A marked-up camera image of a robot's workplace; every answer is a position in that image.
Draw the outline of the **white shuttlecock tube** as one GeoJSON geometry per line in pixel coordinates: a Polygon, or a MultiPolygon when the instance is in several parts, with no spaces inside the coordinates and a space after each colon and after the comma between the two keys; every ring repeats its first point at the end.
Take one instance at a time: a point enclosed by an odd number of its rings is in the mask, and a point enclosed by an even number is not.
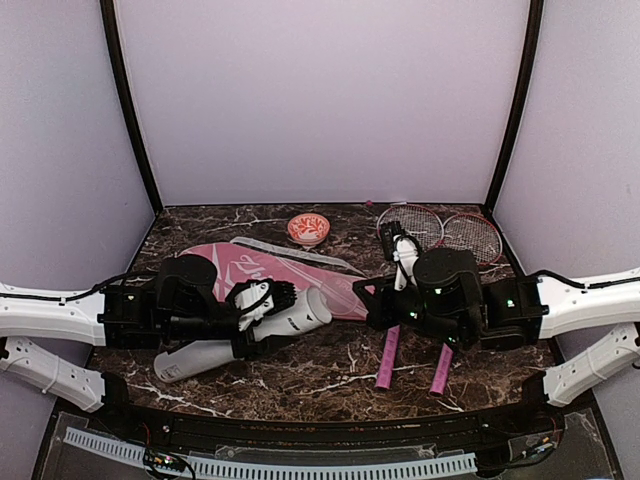
{"type": "Polygon", "coordinates": [[[153,363],[156,376],[174,383],[236,360],[253,360],[325,326],[308,320],[306,290],[298,295],[293,307],[264,318],[232,340],[198,340],[157,355],[153,363]]]}

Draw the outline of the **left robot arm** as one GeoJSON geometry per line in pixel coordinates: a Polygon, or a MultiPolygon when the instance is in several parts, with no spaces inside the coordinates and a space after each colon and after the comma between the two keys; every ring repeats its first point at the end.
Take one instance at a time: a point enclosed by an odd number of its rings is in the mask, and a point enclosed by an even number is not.
{"type": "Polygon", "coordinates": [[[214,295],[216,266],[187,254],[144,271],[145,284],[129,286],[130,274],[112,277],[81,292],[1,287],[1,368],[43,393],[52,393],[86,412],[101,411],[120,436],[141,427],[130,406],[126,381],[109,372],[86,370],[31,344],[54,338],[94,347],[152,350],[173,341],[227,341],[231,352],[261,353],[266,344],[251,327],[294,306],[292,283],[273,279],[236,284],[214,295]]]}

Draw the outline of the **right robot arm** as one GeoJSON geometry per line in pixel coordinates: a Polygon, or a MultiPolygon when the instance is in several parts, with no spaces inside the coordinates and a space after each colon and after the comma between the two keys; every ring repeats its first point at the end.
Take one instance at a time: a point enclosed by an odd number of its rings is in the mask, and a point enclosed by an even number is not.
{"type": "Polygon", "coordinates": [[[636,270],[582,280],[540,271],[484,284],[469,250],[439,248],[397,259],[395,275],[353,285],[367,310],[367,325],[378,331],[403,325],[454,351],[474,345],[507,351],[611,326],[585,351],[524,382],[524,401],[510,413],[511,426],[521,434],[547,420],[549,405],[570,404],[639,359],[636,270]]]}

